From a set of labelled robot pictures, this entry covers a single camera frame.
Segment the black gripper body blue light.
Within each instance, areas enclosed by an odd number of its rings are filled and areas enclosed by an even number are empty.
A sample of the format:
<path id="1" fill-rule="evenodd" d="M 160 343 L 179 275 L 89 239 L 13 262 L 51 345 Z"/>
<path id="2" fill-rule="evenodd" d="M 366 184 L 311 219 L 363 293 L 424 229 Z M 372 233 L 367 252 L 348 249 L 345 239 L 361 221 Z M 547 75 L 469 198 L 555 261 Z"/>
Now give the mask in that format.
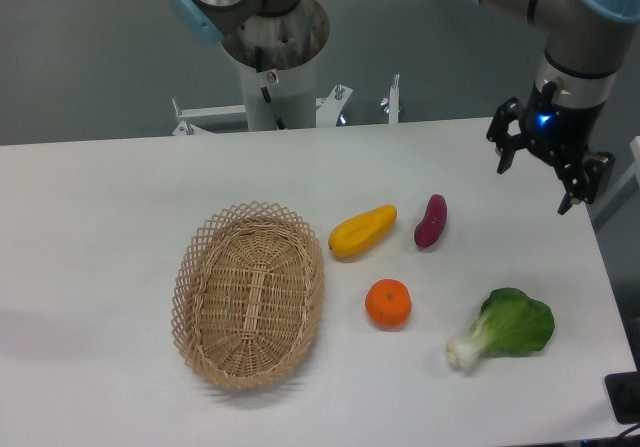
<path id="1" fill-rule="evenodd" d="M 561 106 L 552 102 L 559 87 L 532 88 L 524 117 L 519 121 L 526 149 L 548 165 L 578 168 L 590 152 L 588 142 L 605 103 L 588 108 Z"/>

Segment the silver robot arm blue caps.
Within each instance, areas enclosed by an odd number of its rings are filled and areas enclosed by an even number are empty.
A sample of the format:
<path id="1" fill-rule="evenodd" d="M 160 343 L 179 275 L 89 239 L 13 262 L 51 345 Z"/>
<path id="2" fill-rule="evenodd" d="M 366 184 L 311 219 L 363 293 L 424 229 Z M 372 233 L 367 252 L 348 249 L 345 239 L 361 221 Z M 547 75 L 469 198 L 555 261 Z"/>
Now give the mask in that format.
<path id="1" fill-rule="evenodd" d="M 591 130 L 639 26 L 639 0 L 473 0 L 545 31 L 544 56 L 526 103 L 500 105 L 487 132 L 507 170 L 519 150 L 551 166 L 561 212 L 598 197 L 613 165 L 588 146 Z M 314 59 L 329 21 L 316 0 L 169 0 L 182 25 L 236 63 L 251 130 L 316 125 Z"/>

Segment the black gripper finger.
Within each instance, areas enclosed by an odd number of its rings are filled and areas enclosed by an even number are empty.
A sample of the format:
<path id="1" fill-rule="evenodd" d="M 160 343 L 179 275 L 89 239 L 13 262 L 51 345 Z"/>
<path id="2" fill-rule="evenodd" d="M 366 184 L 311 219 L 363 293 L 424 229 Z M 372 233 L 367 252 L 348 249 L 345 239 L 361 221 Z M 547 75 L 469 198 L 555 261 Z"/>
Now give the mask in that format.
<path id="1" fill-rule="evenodd" d="M 500 104 L 494 113 L 486 138 L 495 144 L 495 151 L 499 156 L 498 174 L 505 173 L 512 166 L 515 153 L 527 146 L 528 137 L 525 133 L 509 133 L 510 125 L 520 125 L 524 113 L 525 108 L 516 97 Z"/>
<path id="2" fill-rule="evenodd" d="M 565 194 L 557 213 L 564 215 L 574 205 L 593 204 L 606 189 L 615 156 L 609 152 L 587 152 L 581 158 L 557 168 Z"/>

